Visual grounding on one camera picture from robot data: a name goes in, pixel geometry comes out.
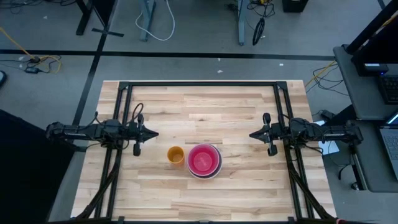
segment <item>table leg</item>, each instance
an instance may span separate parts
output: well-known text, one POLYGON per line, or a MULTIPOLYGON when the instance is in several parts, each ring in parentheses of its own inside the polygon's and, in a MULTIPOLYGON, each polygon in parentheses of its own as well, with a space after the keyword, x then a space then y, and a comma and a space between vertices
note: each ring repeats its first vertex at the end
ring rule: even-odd
POLYGON ((358 156, 355 153, 355 148, 354 146, 350 146, 349 149, 351 151, 350 153, 352 154, 354 160, 354 164, 352 164, 351 167, 353 168, 358 190, 367 190, 368 187, 366 186, 365 177, 363 175, 361 165, 359 164, 358 156))
POLYGON ((76 35, 83 35, 85 32, 88 20, 90 19, 91 11, 93 9, 91 0, 87 2, 87 4, 84 3, 83 0, 76 0, 77 5, 79 6, 81 12, 83 15, 81 16, 79 26, 77 27, 76 30, 76 35))
POLYGON ((238 35, 239 45, 244 45, 244 21, 246 20, 246 7, 248 0, 238 0, 238 35))
MULTIPOLYGON (((144 16, 144 20, 142 22, 142 28, 145 30, 149 30, 150 22, 152 20, 152 15, 156 6, 155 0, 141 0, 141 11, 142 16, 144 16)), ((144 30, 141 30, 141 35, 139 37, 141 41, 148 41, 148 33, 144 30)))

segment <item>butcher block tabletop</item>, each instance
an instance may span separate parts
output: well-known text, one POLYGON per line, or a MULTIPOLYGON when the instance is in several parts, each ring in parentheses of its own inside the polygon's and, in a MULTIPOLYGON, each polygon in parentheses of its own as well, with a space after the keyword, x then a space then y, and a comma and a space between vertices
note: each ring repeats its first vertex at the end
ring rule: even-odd
MULTIPOLYGON (((312 121, 303 82, 292 80, 287 84, 294 116, 312 121)), ((97 107, 100 121, 112 118, 118 85, 119 81, 103 83, 97 107)), ((282 91, 280 94, 286 111, 282 91)), ((147 221, 287 221, 287 217, 295 217, 282 142, 274 142, 278 154, 269 157, 268 145, 249 137, 261 129, 263 113, 270 113, 271 123, 277 123, 271 86, 134 86, 129 118, 138 103, 144 104, 145 126, 159 136, 141 144, 139 157, 132 155, 135 141, 123 150, 113 220, 119 216, 147 221), (171 166, 167 159, 172 146, 182 147, 187 156, 201 143, 216 146, 222 155, 221 172, 210 180, 196 179, 187 169, 171 166)), ((105 153, 100 146, 87 150, 73 217, 97 192, 105 153)), ((320 153, 302 149, 302 154, 310 190, 335 216, 320 153)), ((104 196, 103 217, 108 197, 109 189, 104 196)))

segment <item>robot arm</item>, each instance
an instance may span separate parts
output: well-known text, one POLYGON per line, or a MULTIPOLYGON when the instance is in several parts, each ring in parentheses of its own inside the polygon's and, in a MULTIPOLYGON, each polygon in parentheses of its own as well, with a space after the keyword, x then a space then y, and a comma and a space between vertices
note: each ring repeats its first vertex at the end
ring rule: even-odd
POLYGON ((309 141, 343 141, 360 144, 363 140, 359 128, 351 123, 344 126, 319 126, 302 118, 292 118, 289 127, 282 127, 280 123, 270 126, 271 116, 263 115, 264 126, 249 136, 269 144, 268 155, 277 154, 273 140, 285 139, 291 144, 305 144, 309 141))
POLYGON ((56 122, 47 126, 46 135, 49 139, 98 141, 102 147, 120 145, 120 142, 124 140, 135 140, 133 154, 139 156, 141 153, 139 144, 159 134, 144 126, 144 116, 140 114, 137 122, 131 120, 125 126, 116 119, 108 119, 101 123, 87 126, 65 125, 56 122))

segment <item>laptop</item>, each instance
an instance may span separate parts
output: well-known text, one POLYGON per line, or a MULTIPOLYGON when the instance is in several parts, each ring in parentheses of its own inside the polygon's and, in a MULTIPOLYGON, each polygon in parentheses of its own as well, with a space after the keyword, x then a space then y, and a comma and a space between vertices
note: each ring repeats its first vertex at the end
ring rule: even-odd
POLYGON ((398 179, 398 112, 380 127, 380 133, 392 168, 398 179))

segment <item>pink bowl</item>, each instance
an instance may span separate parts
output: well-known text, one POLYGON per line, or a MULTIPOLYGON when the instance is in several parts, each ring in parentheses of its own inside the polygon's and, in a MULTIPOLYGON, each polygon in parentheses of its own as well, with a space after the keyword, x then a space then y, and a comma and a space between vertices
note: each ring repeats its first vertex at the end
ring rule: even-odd
POLYGON ((220 158, 214 147, 199 144, 189 152, 187 163, 192 173, 198 176, 207 176, 217 169, 220 158))

